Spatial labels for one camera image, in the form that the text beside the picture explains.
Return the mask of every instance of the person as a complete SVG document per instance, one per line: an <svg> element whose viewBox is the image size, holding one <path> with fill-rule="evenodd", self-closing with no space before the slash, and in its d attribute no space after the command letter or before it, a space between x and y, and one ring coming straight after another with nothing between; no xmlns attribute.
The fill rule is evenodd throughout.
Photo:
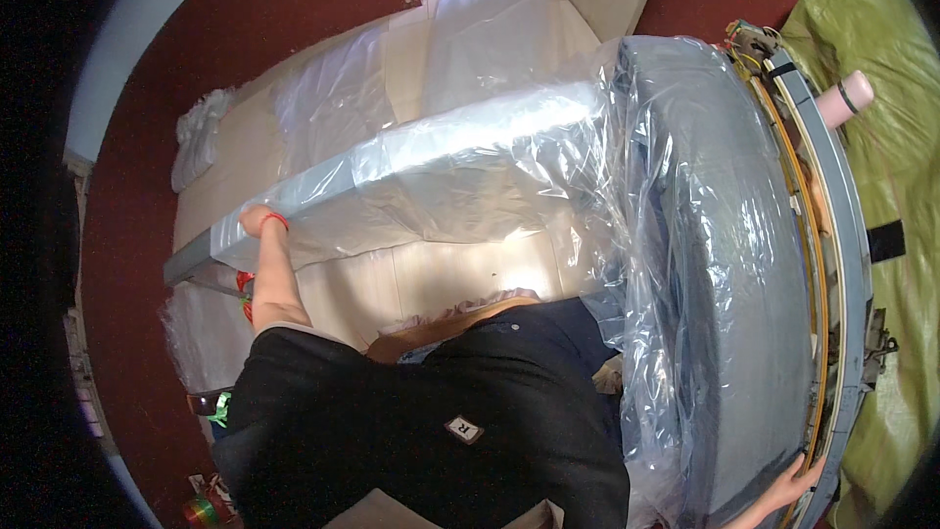
<svg viewBox="0 0 940 529"><path fill-rule="evenodd" d="M591 380L613 353L581 300L501 311L421 363L374 361L312 328L288 221L240 220L260 239L256 338L213 456L246 526L626 526L617 413ZM823 463L802 463L727 529L814 486Z"/></svg>

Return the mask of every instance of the metal frame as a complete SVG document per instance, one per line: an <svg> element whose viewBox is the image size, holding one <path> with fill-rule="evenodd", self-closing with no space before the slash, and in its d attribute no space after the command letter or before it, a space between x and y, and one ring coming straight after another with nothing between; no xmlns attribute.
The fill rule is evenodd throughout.
<svg viewBox="0 0 940 529"><path fill-rule="evenodd" d="M776 69L793 65L793 60L781 49L770 58L770 63ZM836 404L825 432L822 450L827 461L815 493L794 523L798 529L809 529L823 514L839 487L842 456L862 397L859 385L871 310L871 274L866 263L869 248L861 204L839 138L825 126L812 91L795 66L791 71L778 75L775 82L796 113L794 120L800 125L801 132L805 131L808 137L806 149L819 173L826 205L833 219L833 243L839 276L840 362Z"/></svg>

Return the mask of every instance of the red string bracelet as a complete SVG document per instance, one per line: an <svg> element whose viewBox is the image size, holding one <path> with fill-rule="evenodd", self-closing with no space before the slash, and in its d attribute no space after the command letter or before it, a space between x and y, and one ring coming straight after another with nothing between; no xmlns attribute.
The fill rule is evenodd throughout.
<svg viewBox="0 0 940 529"><path fill-rule="evenodd" d="M288 227L288 220L287 220L286 218L284 218L284 215L281 215L281 214L279 214L279 213L268 213L267 215L265 215L264 217L262 217L262 218L261 218L261 225L258 227L258 230L259 230L259 231L260 231L261 229L264 229L264 222L265 222L265 220L267 220L267 219L269 219L269 218L271 218L271 217L274 217L274 218L276 218L277 220L279 220L279 221L281 221L282 223L284 223L284 229L285 229L286 231L290 231L290 227Z"/></svg>

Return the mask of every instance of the green tarp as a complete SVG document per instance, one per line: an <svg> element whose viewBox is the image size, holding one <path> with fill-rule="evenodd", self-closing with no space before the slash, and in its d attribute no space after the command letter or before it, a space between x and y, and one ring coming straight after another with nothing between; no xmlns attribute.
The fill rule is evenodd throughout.
<svg viewBox="0 0 940 529"><path fill-rule="evenodd" d="M871 270L899 351L863 403L829 515L863 527L903 488L940 415L940 61L910 0L799 0L781 32L817 89L868 76L875 101L845 124L846 151L866 227L903 222L907 253Z"/></svg>

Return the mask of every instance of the green ribbon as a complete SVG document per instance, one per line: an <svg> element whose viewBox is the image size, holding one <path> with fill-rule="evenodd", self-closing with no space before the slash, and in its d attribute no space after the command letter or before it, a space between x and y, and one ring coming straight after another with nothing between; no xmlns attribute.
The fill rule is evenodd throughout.
<svg viewBox="0 0 940 529"><path fill-rule="evenodd" d="M216 421L222 427L227 427L226 419L229 418L229 399L231 397L231 393L219 394L219 399L215 402L215 414L211 414L206 418L210 421Z"/></svg>

